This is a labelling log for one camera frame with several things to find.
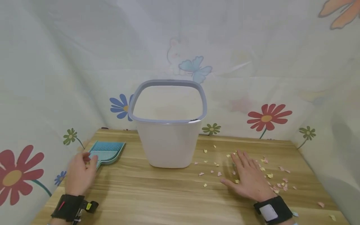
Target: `yellow flower center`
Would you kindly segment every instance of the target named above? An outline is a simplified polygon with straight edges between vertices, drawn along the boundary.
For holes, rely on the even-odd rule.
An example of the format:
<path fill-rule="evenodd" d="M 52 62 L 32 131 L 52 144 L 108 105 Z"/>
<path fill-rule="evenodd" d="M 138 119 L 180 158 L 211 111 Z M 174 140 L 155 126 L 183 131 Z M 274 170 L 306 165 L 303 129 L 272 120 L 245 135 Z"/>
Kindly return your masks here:
<path fill-rule="evenodd" d="M 5 187 L 13 186 L 20 180 L 22 172 L 20 170 L 13 170 L 10 173 L 6 174 L 3 179 L 3 185 Z"/>
<path fill-rule="evenodd" d="M 273 117 L 270 116 L 270 115 L 266 115 L 266 116 L 261 117 L 261 121 L 265 122 L 265 123 L 271 121 L 272 119 L 273 119 Z"/>

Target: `wrist-mounted device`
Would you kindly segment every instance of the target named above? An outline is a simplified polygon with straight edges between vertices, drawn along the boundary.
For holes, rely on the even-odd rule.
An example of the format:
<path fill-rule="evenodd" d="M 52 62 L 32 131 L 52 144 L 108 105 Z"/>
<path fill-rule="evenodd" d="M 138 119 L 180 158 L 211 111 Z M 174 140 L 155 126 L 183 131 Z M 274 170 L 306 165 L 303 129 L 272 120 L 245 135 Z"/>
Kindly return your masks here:
<path fill-rule="evenodd" d="M 99 204 L 94 201 L 87 202 L 84 198 L 85 196 L 82 195 L 63 194 L 51 217 L 72 222 L 78 217 L 81 210 L 94 213 Z"/>
<path fill-rule="evenodd" d="M 292 218 L 292 212 L 282 197 L 277 196 L 254 204 L 255 210 L 262 215 L 268 225 L 275 225 Z"/>

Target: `black wrist strap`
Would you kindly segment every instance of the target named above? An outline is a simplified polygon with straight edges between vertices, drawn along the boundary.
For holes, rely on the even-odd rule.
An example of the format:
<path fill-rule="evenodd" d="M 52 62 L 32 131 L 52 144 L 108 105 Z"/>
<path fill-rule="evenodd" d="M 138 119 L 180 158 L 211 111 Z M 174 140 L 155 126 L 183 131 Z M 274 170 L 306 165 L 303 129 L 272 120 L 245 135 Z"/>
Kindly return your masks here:
<path fill-rule="evenodd" d="M 81 208 L 85 196 L 73 196 L 63 194 L 54 212 L 51 214 L 52 218 L 64 219 L 66 222 L 72 222 Z"/>
<path fill-rule="evenodd" d="M 255 210 L 262 215 L 268 225 L 275 225 L 292 218 L 292 212 L 281 196 L 254 204 Z"/>

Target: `flower stem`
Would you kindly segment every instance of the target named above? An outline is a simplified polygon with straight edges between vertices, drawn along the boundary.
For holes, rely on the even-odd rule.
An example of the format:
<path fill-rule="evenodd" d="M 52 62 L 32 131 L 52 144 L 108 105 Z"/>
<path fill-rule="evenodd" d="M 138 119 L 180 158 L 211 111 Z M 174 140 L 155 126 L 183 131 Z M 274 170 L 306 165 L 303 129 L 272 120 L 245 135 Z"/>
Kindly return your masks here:
<path fill-rule="evenodd" d="M 40 187 L 42 187 L 46 193 L 51 197 L 51 195 L 53 195 L 46 187 L 45 185 L 43 185 L 40 181 L 38 180 L 31 180 L 32 182 L 36 183 L 37 185 L 39 185 Z"/>
<path fill-rule="evenodd" d="M 261 138 L 262 138 L 262 136 L 264 136 L 265 132 L 266 132 L 266 128 L 265 128 L 264 132 L 262 133 L 262 135 L 260 136 L 260 138 L 259 138 L 259 139 L 261 139 Z"/>
<path fill-rule="evenodd" d="M 307 141 L 307 138 L 305 139 L 305 141 L 297 149 L 301 148 L 305 144 L 306 141 Z"/>
<path fill-rule="evenodd" d="M 80 142 L 82 148 L 85 149 L 84 146 L 82 145 L 81 141 L 79 140 L 79 138 L 76 137 L 76 139 Z"/>

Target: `red flower decal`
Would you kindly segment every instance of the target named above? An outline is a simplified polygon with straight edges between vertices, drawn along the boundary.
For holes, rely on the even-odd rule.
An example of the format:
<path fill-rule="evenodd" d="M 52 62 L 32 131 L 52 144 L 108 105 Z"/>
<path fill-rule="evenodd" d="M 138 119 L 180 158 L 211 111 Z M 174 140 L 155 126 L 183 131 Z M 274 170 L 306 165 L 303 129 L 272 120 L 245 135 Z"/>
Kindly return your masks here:
<path fill-rule="evenodd" d="M 26 146 L 20 153 L 16 164 L 14 153 L 11 150 L 0 153 L 0 164 L 5 168 L 0 167 L 0 206 L 6 201 L 10 191 L 10 205 L 18 203 L 19 192 L 22 195 L 32 192 L 32 186 L 25 180 L 36 180 L 44 174 L 42 169 L 28 171 L 44 159 L 43 153 L 37 153 L 28 160 L 33 149 L 32 145 Z"/>
<path fill-rule="evenodd" d="M 292 111 L 285 111 L 281 112 L 285 108 L 284 104 L 278 105 L 275 108 L 275 104 L 271 104 L 268 107 L 268 104 L 265 104 L 261 107 L 262 114 L 258 112 L 249 112 L 248 116 L 256 118 L 253 120 L 248 120 L 247 123 L 251 124 L 254 123 L 254 125 L 251 126 L 251 129 L 256 128 L 256 131 L 262 131 L 264 129 L 264 126 L 266 126 L 267 130 L 273 130 L 275 129 L 275 126 L 272 122 L 278 123 L 278 124 L 285 124 L 288 120 L 283 119 L 281 117 L 288 116 L 292 114 Z"/>

